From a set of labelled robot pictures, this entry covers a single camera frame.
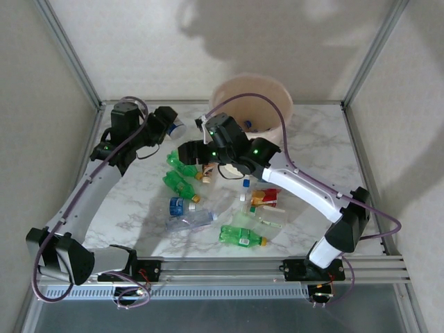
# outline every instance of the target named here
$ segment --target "metal bracket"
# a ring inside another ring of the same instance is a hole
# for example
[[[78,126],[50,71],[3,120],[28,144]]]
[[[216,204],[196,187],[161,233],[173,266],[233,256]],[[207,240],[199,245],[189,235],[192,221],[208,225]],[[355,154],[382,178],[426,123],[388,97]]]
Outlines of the metal bracket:
[[[140,273],[140,270],[143,269],[149,282],[159,282],[161,265],[160,260],[138,259],[133,279],[137,282],[145,282],[144,276]],[[102,274],[97,277],[97,282],[121,282],[121,279],[113,275]]]
[[[306,259],[286,259],[281,266],[285,281],[344,281],[345,273],[342,260],[335,259],[325,270],[315,269],[305,264]]]

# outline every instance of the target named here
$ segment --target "cable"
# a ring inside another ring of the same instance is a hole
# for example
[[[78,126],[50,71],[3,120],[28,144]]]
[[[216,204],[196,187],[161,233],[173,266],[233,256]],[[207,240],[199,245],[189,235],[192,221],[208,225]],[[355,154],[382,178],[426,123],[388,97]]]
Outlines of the cable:
[[[145,305],[146,303],[148,303],[151,300],[151,292],[150,289],[146,287],[146,285],[144,286],[143,284],[140,284],[139,282],[137,282],[136,280],[134,280],[132,277],[130,277],[129,275],[126,275],[124,273],[121,272],[115,272],[115,271],[108,271],[108,272],[104,272],[103,274],[108,274],[108,275],[113,275],[113,276],[117,276],[118,278],[136,284],[139,287],[133,287],[133,288],[128,288],[126,289],[123,293],[121,293],[119,295],[119,297],[116,300],[117,303],[117,308],[121,308],[123,307],[124,309],[134,309],[135,307],[141,307],[142,305]],[[143,302],[137,303],[137,304],[131,304],[131,305],[123,305],[121,304],[122,298],[127,294],[127,293],[131,293],[134,291],[138,291],[140,288],[143,289],[144,291],[144,295],[146,296],[146,299]]]
[[[144,156],[144,157],[139,157],[138,154],[136,153],[136,157],[137,157],[138,160],[146,160],[148,157],[151,157],[151,156],[155,155],[159,151],[159,149],[160,149],[160,145],[158,144],[157,145],[157,149],[156,149],[156,151],[154,153],[151,153],[151,154],[149,154],[147,156]]]
[[[245,175],[244,175],[242,177],[237,177],[237,178],[226,178],[221,171],[221,165],[219,163],[217,164],[217,171],[219,171],[219,174],[222,176],[222,178],[226,179],[226,180],[238,180],[238,179],[242,179],[243,177],[245,177]]]
[[[132,134],[130,135],[126,140],[124,140],[122,143],[120,143],[120,145],[118,145],[112,152],[111,154],[109,154],[109,156],[107,156],[104,161],[102,161],[102,163],[100,163],[95,170],[93,170],[93,172],[91,172],[91,174],[89,175],[89,179],[87,179],[82,186],[80,187],[80,189],[78,189],[78,191],[76,192],[76,194],[74,195],[73,199],[71,200],[70,204],[68,205],[68,207],[66,208],[65,212],[63,213],[62,217],[60,217],[60,220],[56,223],[56,225],[54,226],[54,228],[51,230],[51,232],[48,234],[48,236],[46,236],[46,238],[44,239],[44,241],[42,242],[42,244],[40,245],[37,254],[35,256],[34,259],[34,265],[33,265],[33,274],[32,274],[32,278],[31,278],[31,287],[33,288],[34,294],[40,299],[43,300],[44,302],[49,302],[49,303],[54,303],[54,302],[58,302],[60,300],[63,300],[65,297],[67,297],[69,295],[69,292],[72,290],[74,284],[71,282],[68,289],[65,291],[65,293],[63,295],[61,295],[60,297],[57,298],[47,298],[45,295],[42,294],[42,292],[38,289],[38,285],[37,285],[37,272],[39,271],[39,261],[40,258],[42,256],[42,253],[44,252],[44,249],[46,248],[46,246],[48,245],[49,241],[51,240],[51,238],[54,236],[54,234],[58,231],[58,229],[62,226],[62,224],[66,223],[66,218],[71,214],[73,208],[76,206],[78,200],[80,199],[80,197],[82,196],[82,194],[85,192],[86,188],[88,187],[89,184],[92,183],[92,180],[99,174],[99,172],[105,167],[105,165],[128,143],[130,142],[132,139],[134,139],[136,137],[136,135],[138,135],[143,128],[146,125],[146,122],[148,120],[148,106],[146,105],[146,103],[134,96],[125,96],[123,97],[120,101],[136,101],[139,102],[144,109],[142,110],[144,117],[144,120],[142,122],[142,124],[140,125],[140,127]]]
[[[42,256],[42,253],[43,253],[44,249],[46,248],[46,245],[49,243],[51,238],[54,236],[54,234],[57,232],[57,230],[61,226],[62,226],[62,221],[58,221],[57,224],[55,225],[55,227],[51,230],[51,232],[48,234],[48,236],[46,236],[46,238],[44,239],[44,241],[40,245],[40,247],[37,251],[37,254],[35,256],[35,259],[34,259],[34,269],[33,269],[33,276],[31,278],[31,286],[33,288],[34,294],[40,300],[47,302],[47,303],[55,303],[55,302],[58,302],[59,300],[62,300],[65,297],[67,297],[69,295],[69,293],[71,292],[72,287],[74,286],[74,284],[71,282],[69,284],[68,289],[63,293],[63,295],[61,295],[57,298],[48,298],[42,294],[42,292],[38,289],[38,285],[37,285],[37,271],[38,271],[40,257]]]
[[[293,163],[293,161],[290,158],[289,155],[289,149],[288,149],[288,143],[287,143],[287,129],[285,127],[285,120],[284,120],[284,116],[282,115],[282,112],[279,110],[278,106],[272,101],[270,100],[268,97],[261,95],[261,94],[256,94],[254,92],[246,92],[244,94],[238,94],[235,95],[233,97],[230,97],[229,99],[227,99],[226,101],[220,103],[218,106],[216,106],[215,108],[213,108],[211,111],[209,111],[205,117],[209,118],[213,113],[215,113],[217,110],[219,110],[220,108],[222,108],[224,105],[228,104],[229,102],[235,100],[235,99],[240,99],[242,97],[247,97],[247,96],[251,96],[251,97],[258,97],[260,99],[265,100],[268,104],[270,104],[273,109],[276,111],[277,115],[279,116],[280,119],[280,123],[282,126],[282,136],[284,139],[284,154],[285,154],[285,158],[287,159],[287,162],[289,165],[291,165],[293,167],[294,170],[299,170],[298,167]],[[373,238],[380,238],[380,237],[386,237],[386,236],[390,236],[392,234],[395,234],[396,232],[399,232],[401,230],[401,222],[399,222],[397,219],[395,219],[394,217],[380,211],[377,210],[376,208],[373,208],[365,203],[362,203],[361,201],[358,201],[354,198],[351,198],[345,194],[339,193],[337,190],[331,188],[330,186],[324,184],[323,182],[311,177],[310,175],[306,174],[304,171],[299,170],[298,171],[298,175],[301,176],[302,178],[304,178],[305,180],[307,180],[308,182],[310,182],[313,185],[317,185],[318,187],[320,187],[321,189],[324,189],[325,191],[330,192],[331,194],[334,194],[334,196],[336,196],[337,198],[343,199],[348,201],[349,203],[354,203],[355,205],[358,205],[360,207],[365,208],[366,210],[369,210],[370,212],[376,214],[376,215],[380,215],[382,217],[384,217],[385,219],[388,219],[392,222],[394,222],[394,224],[396,224],[396,227],[388,232],[383,232],[380,234],[372,234],[372,235],[368,235],[368,236],[364,236],[361,237],[361,240],[364,239],[373,239]]]
[[[355,270],[353,269],[352,264],[348,261],[347,258],[342,257],[342,260],[345,261],[348,268],[350,269],[350,274],[352,275],[352,277],[350,279],[352,281],[352,284],[350,285],[350,288],[347,289],[347,291],[341,295],[340,298],[336,298],[334,300],[329,301],[327,303],[327,306],[330,306],[334,303],[341,302],[342,300],[344,300],[352,292],[353,288],[355,287]]]

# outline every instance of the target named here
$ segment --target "plastic bottle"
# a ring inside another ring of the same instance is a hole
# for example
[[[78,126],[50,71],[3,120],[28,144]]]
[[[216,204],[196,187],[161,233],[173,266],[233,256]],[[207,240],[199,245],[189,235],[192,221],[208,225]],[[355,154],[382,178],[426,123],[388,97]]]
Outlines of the plastic bottle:
[[[166,230],[176,232],[188,229],[194,229],[209,225],[215,219],[215,216],[209,210],[199,210],[197,212],[188,212],[182,216],[170,217],[166,223]]]
[[[194,165],[185,165],[179,160],[179,154],[177,150],[172,151],[166,157],[166,163],[171,165],[174,169],[179,171],[182,175],[187,177],[195,177],[197,180],[201,180],[203,177],[203,173],[197,171],[196,166]]]
[[[180,177],[176,171],[167,172],[166,176],[163,177],[163,181],[166,186],[179,194],[181,198],[192,200],[195,203],[200,201],[200,196],[194,192],[193,187]]]
[[[248,176],[246,176],[247,178],[244,179],[244,181],[242,182],[242,188],[241,188],[241,193],[239,196],[240,201],[249,201],[251,200],[251,191],[250,191],[250,179],[248,178]]]
[[[167,135],[173,140],[179,140],[184,134],[187,132],[187,127],[183,122],[176,117],[176,120],[173,122],[173,125],[167,130]]]
[[[196,204],[184,198],[155,198],[150,200],[150,205],[159,212],[168,212],[171,216],[180,216],[196,210]]]
[[[254,214],[262,223],[279,229],[282,229],[288,220],[288,214],[285,210],[267,205],[251,207],[250,213]]]
[[[265,246],[266,238],[260,237],[250,229],[232,227],[231,225],[222,225],[219,241],[222,243],[229,243],[244,248],[251,248],[252,246]]]

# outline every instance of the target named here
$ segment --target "white wall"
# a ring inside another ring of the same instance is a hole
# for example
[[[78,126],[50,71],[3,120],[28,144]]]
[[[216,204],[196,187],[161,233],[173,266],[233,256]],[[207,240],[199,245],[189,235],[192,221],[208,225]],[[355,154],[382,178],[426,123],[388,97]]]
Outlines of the white wall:
[[[444,332],[444,2],[410,1],[352,104],[430,332]]]
[[[102,99],[207,99],[241,72],[340,100],[394,0],[51,0]]]
[[[67,197],[94,111],[32,1],[2,1],[0,31],[0,332],[11,332],[31,278],[25,236]]]

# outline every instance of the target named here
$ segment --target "clear plastic bottle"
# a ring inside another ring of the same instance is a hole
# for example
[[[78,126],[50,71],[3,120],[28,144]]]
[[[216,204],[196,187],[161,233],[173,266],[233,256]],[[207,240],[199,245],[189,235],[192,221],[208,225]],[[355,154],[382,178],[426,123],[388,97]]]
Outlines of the clear plastic bottle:
[[[165,226],[169,232],[189,230],[209,225],[215,218],[215,215],[209,210],[198,210],[182,216],[171,217],[166,221]]]
[[[150,205],[159,212],[168,212],[171,216],[180,216],[196,210],[196,204],[184,198],[154,198]]]
[[[179,194],[181,198],[192,200],[195,203],[200,201],[200,196],[194,192],[192,185],[188,184],[185,179],[180,177],[177,171],[167,172],[162,180],[170,189]]]
[[[244,248],[251,248],[253,246],[265,246],[266,238],[261,237],[250,229],[232,227],[231,225],[222,225],[221,233],[219,235],[221,243],[229,243]]]
[[[251,207],[250,213],[254,214],[262,223],[279,229],[282,229],[288,221],[288,214],[285,210],[267,205]]]
[[[194,177],[197,180],[203,178],[203,173],[197,171],[194,165],[185,165],[179,160],[179,154],[177,150],[173,150],[166,157],[166,163],[171,165],[175,170],[179,171],[182,175],[187,177]]]

